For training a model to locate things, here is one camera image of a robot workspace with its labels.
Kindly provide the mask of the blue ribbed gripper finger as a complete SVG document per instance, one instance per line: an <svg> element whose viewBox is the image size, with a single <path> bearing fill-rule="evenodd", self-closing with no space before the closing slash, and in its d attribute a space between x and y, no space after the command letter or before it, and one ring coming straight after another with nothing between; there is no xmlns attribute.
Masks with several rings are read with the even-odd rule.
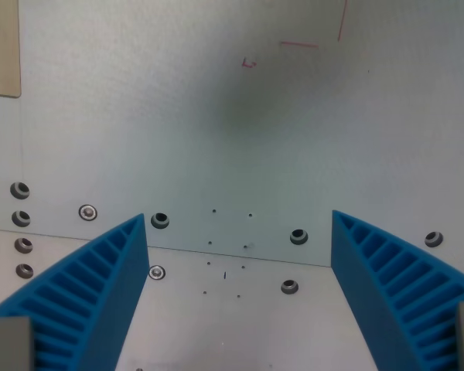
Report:
<svg viewBox="0 0 464 371"><path fill-rule="evenodd" d="M64 257L0 303L32 322L38 370L114 370L149 270L139 214Z"/></svg>
<svg viewBox="0 0 464 371"><path fill-rule="evenodd" d="M457 370L464 274L380 228L333 211L333 272L379 370Z"/></svg>

